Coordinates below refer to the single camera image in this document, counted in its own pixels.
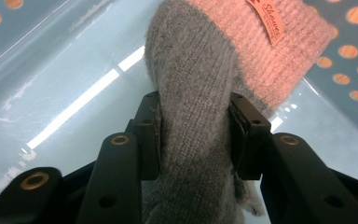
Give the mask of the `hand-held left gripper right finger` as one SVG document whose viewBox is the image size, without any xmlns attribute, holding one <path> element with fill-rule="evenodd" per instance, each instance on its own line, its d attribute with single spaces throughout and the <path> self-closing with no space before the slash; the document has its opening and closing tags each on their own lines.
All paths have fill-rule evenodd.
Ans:
<svg viewBox="0 0 358 224">
<path fill-rule="evenodd" d="M 261 147 L 269 140 L 271 124 L 242 95 L 232 92 L 229 103 L 231 161 L 242 180 L 262 175 Z"/>
</svg>

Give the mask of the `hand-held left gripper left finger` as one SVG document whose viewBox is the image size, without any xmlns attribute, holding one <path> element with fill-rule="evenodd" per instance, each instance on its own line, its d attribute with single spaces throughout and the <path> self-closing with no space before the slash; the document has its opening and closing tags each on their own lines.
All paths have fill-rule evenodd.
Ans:
<svg viewBox="0 0 358 224">
<path fill-rule="evenodd" d="M 147 93 L 126 130 L 137 138 L 140 153 L 140 177 L 155 180 L 160 173 L 160 107 L 157 91 Z"/>
</svg>

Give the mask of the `grey and pink knitted sock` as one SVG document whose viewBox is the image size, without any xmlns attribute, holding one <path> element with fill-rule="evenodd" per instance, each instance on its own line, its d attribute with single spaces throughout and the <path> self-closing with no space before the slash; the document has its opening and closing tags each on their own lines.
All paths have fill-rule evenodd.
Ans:
<svg viewBox="0 0 358 224">
<path fill-rule="evenodd" d="M 229 98 L 270 117 L 334 36 L 303 0 L 268 0 L 284 37 L 271 44 L 254 0 L 163 0 L 145 63 L 162 115 L 161 173 L 143 184 L 143 224 L 244 224 L 265 210 L 230 158 Z"/>
</svg>

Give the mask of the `light blue perforated plastic basket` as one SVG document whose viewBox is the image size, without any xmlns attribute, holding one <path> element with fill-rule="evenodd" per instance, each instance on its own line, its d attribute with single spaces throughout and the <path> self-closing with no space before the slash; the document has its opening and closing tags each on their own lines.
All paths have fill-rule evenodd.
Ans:
<svg viewBox="0 0 358 224">
<path fill-rule="evenodd" d="M 358 177 L 358 0 L 304 0 L 334 39 L 271 117 Z M 0 192 L 17 175 L 94 161 L 153 89 L 148 24 L 161 0 L 0 0 Z"/>
</svg>

